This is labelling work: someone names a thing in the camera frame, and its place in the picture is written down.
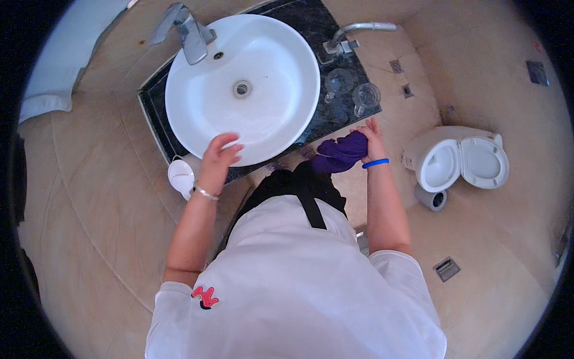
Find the right hand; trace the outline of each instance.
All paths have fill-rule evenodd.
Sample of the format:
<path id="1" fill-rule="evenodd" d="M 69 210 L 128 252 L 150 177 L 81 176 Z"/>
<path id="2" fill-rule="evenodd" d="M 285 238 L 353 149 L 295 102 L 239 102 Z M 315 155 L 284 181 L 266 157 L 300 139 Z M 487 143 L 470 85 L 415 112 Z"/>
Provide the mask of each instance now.
<path id="1" fill-rule="evenodd" d="M 367 156 L 362 158 L 363 163 L 369 163 L 387 158 L 385 143 L 381 135 L 381 127 L 374 117 L 366 121 L 366 126 L 357 127 L 357 131 L 367 137 Z"/>
<path id="2" fill-rule="evenodd" d="M 243 145 L 234 144 L 223 148 L 238 139 L 239 135 L 236 133 L 222 133 L 211 140 L 203 154 L 197 184 L 212 196 L 221 194 L 228 167 L 241 159 L 237 153 L 243 149 Z"/>

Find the chrome faucet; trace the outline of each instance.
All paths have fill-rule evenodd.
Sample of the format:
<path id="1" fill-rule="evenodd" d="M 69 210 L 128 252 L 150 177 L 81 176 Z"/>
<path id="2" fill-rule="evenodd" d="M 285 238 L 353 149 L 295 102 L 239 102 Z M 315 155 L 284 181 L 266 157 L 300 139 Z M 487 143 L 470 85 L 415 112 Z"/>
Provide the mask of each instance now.
<path id="1" fill-rule="evenodd" d="M 152 36 L 152 44 L 159 44 L 175 26 L 179 33 L 181 47 L 187 62 L 195 65 L 207 56 L 207 44 L 216 39 L 214 30 L 208 30 L 195 20 L 193 14 L 181 2 L 170 5 Z"/>
<path id="2" fill-rule="evenodd" d="M 350 53 L 353 49 L 360 46 L 357 40 L 347 41 L 343 40 L 346 34 L 371 30 L 371 31 L 397 31 L 397 26 L 392 22 L 353 22 L 345 26 L 341 26 L 339 30 L 333 35 L 333 38 L 323 43 L 323 48 L 317 53 L 317 59 L 321 65 L 326 65 L 334 61 L 335 56 L 345 53 Z"/>

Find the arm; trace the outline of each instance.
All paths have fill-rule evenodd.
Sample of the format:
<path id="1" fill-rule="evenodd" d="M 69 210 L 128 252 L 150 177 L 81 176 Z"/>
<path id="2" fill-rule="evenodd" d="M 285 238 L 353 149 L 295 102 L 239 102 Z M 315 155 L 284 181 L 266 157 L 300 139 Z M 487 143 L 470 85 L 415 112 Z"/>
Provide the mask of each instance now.
<path id="1" fill-rule="evenodd" d="M 221 194 L 227 168 L 240 159 L 236 154 L 243 145 L 222 149 L 238 138 L 234 133 L 220 134 L 203 154 L 197 184 L 211 195 Z M 177 281 L 193 288 L 213 239 L 216 204 L 199 192 L 191 196 L 169 245 L 164 282 Z"/>
<path id="2" fill-rule="evenodd" d="M 363 163 L 387 158 L 381 128 L 374 118 L 368 119 L 367 126 L 360 126 L 357 131 L 369 141 Z M 367 169 L 367 239 L 371 253 L 391 249 L 412 255 L 406 211 L 386 163 Z"/>

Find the black granite countertop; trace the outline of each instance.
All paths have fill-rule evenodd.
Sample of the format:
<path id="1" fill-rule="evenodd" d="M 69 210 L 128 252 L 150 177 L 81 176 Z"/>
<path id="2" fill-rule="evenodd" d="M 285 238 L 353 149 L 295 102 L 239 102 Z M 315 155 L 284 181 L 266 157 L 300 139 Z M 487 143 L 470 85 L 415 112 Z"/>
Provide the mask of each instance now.
<path id="1" fill-rule="evenodd" d="M 269 16 L 286 23 L 303 36 L 314 53 L 339 28 L 333 16 L 331 16 L 320 0 L 278 0 L 252 9 L 247 13 Z M 165 111 L 165 85 L 171 65 L 172 61 L 166 63 L 142 86 L 138 93 L 150 122 L 150 127 L 168 162 L 171 162 L 175 155 L 185 156 L 189 153 L 171 130 Z M 321 73 L 319 102 L 315 114 L 303 134 L 288 149 L 268 161 L 245 167 L 230 168 L 226 183 L 243 177 L 297 148 L 381 111 L 381 107 L 377 106 L 366 109 L 362 117 L 356 117 L 353 112 L 355 104 L 352 100 L 351 92 L 336 96 L 331 103 L 325 103 L 324 98 L 327 90 L 325 89 L 324 81 L 327 74 L 335 68 L 349 70 L 355 77 L 355 85 L 369 82 L 363 66 L 354 53 L 345 57 L 339 56 L 331 64 L 319 65 Z"/>

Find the red logo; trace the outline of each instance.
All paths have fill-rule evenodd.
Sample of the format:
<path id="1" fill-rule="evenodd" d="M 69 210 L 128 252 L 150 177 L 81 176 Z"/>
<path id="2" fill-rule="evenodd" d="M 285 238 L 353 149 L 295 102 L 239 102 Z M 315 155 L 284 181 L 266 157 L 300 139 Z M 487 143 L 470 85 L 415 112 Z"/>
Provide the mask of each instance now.
<path id="1" fill-rule="evenodd" d="M 219 299 L 211 298 L 214 291 L 215 291 L 215 288 L 210 287 L 206 292 L 204 292 L 203 287 L 200 285 L 199 287 L 195 288 L 193 293 L 191 293 L 191 297 L 195 298 L 199 295 L 201 297 L 201 300 L 199 301 L 199 306 L 201 307 L 201 309 L 205 309 L 205 310 L 211 309 L 211 306 L 213 306 L 215 303 L 219 302 Z"/>

